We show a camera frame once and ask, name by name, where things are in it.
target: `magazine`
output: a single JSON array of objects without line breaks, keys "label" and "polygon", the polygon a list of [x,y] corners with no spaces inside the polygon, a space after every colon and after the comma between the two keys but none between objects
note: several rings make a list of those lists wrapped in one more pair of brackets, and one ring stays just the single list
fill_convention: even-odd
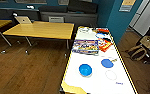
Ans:
[{"label": "magazine", "polygon": [[72,52],[82,54],[96,55],[98,51],[98,40],[75,40],[72,48]]}]

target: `white table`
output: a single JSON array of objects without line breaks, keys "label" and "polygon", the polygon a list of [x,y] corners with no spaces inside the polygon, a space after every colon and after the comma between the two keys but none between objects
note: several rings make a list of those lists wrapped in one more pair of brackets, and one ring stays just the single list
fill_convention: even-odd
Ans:
[{"label": "white table", "polygon": [[[96,33],[89,28],[88,32],[77,31],[76,39],[97,40]],[[99,50],[98,55],[86,55],[71,52],[67,68],[62,80],[64,92],[75,94],[135,94],[137,93],[129,73],[118,53],[116,45],[111,37],[113,45],[106,51]],[[103,59],[117,61],[113,62],[112,68],[102,66]],[[92,68],[92,74],[89,77],[83,77],[79,73],[79,66],[88,64]]]}]

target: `blue lid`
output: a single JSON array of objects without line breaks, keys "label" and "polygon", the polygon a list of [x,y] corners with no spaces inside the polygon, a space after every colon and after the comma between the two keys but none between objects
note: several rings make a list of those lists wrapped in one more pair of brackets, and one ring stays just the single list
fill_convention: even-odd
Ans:
[{"label": "blue lid", "polygon": [[103,59],[101,64],[106,68],[111,68],[114,65],[109,59]]},{"label": "blue lid", "polygon": [[83,76],[89,76],[92,73],[92,68],[88,64],[82,64],[79,67],[79,71]]}]

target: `laptop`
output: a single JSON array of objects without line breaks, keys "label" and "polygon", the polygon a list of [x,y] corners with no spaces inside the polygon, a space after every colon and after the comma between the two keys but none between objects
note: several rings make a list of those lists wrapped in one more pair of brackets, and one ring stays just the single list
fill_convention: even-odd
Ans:
[{"label": "laptop", "polygon": [[31,20],[27,16],[17,16],[15,19],[20,23],[20,24],[31,24]]}]

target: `book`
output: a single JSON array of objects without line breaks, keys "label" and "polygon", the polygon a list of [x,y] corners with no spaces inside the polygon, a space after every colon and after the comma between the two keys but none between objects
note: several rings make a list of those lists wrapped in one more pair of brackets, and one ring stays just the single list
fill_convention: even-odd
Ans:
[{"label": "book", "polygon": [[110,41],[107,41],[102,38],[98,38],[98,46],[101,51],[106,52],[111,45],[112,43]]},{"label": "book", "polygon": [[99,52],[98,40],[75,40],[72,52],[97,55]]}]

